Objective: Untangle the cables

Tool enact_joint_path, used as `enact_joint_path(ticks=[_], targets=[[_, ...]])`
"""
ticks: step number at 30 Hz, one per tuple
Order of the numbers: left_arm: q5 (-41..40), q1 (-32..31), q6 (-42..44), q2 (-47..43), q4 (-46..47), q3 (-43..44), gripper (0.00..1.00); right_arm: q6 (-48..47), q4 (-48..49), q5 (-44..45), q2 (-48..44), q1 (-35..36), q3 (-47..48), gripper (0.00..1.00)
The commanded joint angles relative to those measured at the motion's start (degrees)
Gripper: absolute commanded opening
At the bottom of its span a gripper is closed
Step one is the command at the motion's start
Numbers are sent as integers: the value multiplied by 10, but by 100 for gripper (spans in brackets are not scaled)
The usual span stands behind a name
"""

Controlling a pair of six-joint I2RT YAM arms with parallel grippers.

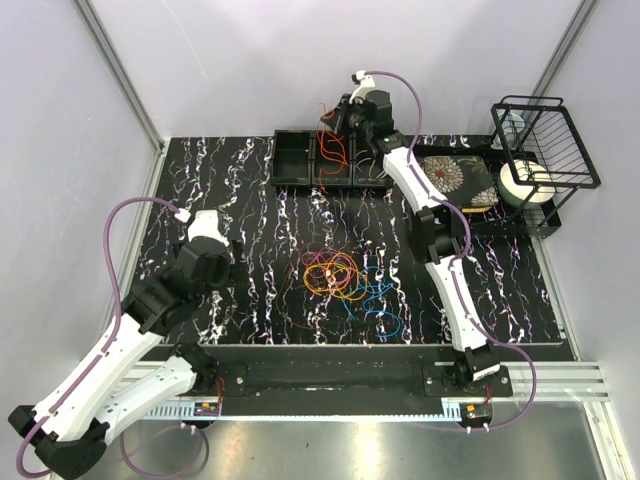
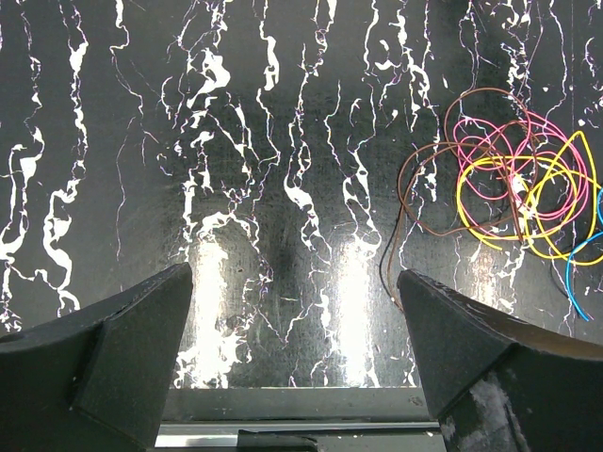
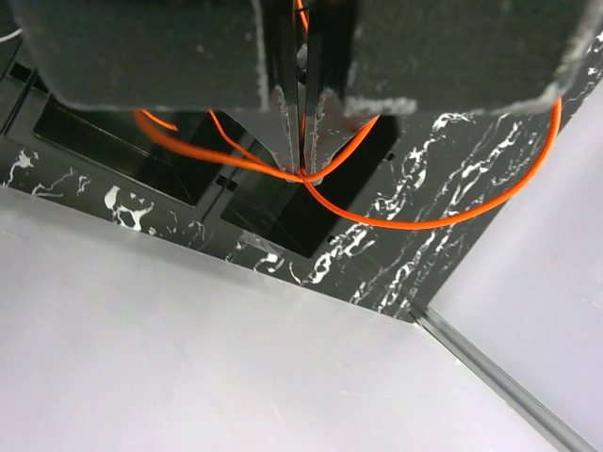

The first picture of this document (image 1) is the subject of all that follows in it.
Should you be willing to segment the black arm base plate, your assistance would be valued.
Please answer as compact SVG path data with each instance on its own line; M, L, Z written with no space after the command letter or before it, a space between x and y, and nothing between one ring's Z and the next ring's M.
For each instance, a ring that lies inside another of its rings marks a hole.
M207 346L223 378L225 416L313 417L441 414L444 399L512 396L510 372L490 386L454 383L448 346Z

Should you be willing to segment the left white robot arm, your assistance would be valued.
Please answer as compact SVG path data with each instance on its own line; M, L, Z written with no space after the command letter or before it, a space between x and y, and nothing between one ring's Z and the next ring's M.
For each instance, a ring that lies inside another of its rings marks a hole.
M117 388L133 366L174 328L190 321L213 292L248 283L244 245L199 236L178 243L167 265L132 284L122 316L76 369L36 405L19 405L8 422L38 459L63 479L91 470L108 445L166 400L203 396L220 385L219 362L197 343L179 343L136 383Z

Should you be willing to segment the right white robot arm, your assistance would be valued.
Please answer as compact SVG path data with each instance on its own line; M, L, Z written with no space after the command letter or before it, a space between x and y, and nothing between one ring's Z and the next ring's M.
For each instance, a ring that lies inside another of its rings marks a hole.
M395 128L388 92L367 88L344 94L322 122L334 133L366 142L408 203L412 254L431 276L449 324L455 355L450 376L463 395L480 394L501 365L480 329L464 275L464 240L470 232L464 216L436 189L416 160L414 147Z

